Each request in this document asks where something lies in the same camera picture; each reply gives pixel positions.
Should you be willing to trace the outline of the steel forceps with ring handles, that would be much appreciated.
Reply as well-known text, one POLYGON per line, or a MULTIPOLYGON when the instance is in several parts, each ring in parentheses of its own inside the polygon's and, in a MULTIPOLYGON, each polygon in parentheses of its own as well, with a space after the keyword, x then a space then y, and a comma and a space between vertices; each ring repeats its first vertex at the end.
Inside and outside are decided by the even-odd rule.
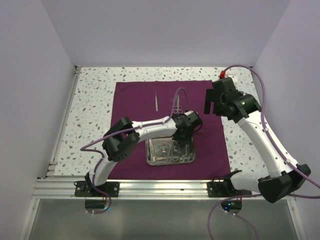
POLYGON ((185 162, 189 154, 188 144, 177 144, 174 146, 173 161, 174 162, 185 162))

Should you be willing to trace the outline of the stainless steel instrument tray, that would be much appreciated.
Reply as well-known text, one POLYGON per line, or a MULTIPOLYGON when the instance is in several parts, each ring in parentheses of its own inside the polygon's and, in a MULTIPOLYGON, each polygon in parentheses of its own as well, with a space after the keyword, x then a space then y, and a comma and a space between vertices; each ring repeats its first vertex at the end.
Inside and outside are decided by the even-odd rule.
POLYGON ((145 141, 146 162, 151 166, 165 166, 165 165, 181 165, 192 163, 196 159, 196 151, 193 139, 190 142, 177 142, 172 137, 156 137, 145 141), (155 158, 168 157, 170 153, 170 146, 178 144, 189 145, 189 152, 186 161, 171 162, 171 161, 155 161, 155 158))

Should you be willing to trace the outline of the pointed steel tweezers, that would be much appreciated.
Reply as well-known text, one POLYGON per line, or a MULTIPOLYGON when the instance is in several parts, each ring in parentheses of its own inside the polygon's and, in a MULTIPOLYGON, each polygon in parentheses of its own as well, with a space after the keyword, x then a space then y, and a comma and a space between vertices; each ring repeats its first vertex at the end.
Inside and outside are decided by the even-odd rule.
POLYGON ((155 111, 156 111, 156 112, 159 111, 157 92, 155 92, 155 111))

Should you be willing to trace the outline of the steel surgical scissors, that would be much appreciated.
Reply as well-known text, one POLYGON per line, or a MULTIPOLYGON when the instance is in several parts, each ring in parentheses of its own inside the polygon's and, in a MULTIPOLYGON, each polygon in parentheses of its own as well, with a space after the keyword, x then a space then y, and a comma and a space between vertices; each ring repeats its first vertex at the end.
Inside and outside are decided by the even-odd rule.
POLYGON ((173 114, 182 114, 183 109, 180 106, 180 95, 178 94, 175 98, 175 101, 172 106, 170 106, 170 110, 173 112, 173 114))

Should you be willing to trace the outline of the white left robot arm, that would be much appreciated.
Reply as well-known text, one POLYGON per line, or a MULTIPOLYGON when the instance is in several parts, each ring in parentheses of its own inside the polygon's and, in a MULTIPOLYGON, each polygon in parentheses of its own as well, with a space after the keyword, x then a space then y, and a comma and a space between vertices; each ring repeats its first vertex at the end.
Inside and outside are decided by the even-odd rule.
POLYGON ((173 113, 149 121, 121 118, 102 138, 102 148, 106 155, 86 175, 87 192, 95 197, 101 195, 113 168, 127 159, 140 142, 158 137, 171 137, 178 142, 187 142, 202 125, 203 121, 195 111, 173 113))

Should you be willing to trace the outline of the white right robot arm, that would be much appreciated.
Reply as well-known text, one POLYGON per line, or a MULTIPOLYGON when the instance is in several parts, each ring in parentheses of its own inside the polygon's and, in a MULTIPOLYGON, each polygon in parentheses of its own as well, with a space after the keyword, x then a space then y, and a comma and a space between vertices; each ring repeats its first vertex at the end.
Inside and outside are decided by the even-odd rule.
POLYGON ((267 176, 254 172, 235 170, 227 174, 222 182, 214 185, 227 196, 251 191, 262 194, 265 200, 275 203, 298 190, 310 176, 307 164, 299 164, 279 142, 274 132, 265 124, 262 107, 251 94, 237 90, 233 79, 222 78, 206 90, 204 113, 226 117, 234 121, 249 137, 260 154, 267 176))

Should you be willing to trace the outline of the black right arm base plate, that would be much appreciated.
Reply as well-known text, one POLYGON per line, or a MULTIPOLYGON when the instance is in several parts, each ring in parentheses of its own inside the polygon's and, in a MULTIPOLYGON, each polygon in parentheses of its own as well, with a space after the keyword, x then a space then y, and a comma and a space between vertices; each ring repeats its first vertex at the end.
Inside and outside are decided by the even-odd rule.
POLYGON ((248 190, 237 190, 233 187, 229 177, 215 178, 206 183, 209 198, 229 198, 243 195, 252 195, 248 190))

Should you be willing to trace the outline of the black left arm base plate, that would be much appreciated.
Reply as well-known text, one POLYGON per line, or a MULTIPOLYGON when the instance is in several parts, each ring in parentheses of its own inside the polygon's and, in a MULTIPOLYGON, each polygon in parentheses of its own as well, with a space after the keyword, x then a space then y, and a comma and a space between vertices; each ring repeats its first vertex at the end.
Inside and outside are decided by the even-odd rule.
POLYGON ((75 197, 105 197, 108 194, 110 197, 118 197, 120 191, 120 183, 118 181, 107 181, 105 184, 97 186, 96 191, 92 186, 88 186, 86 181, 75 181, 75 197))

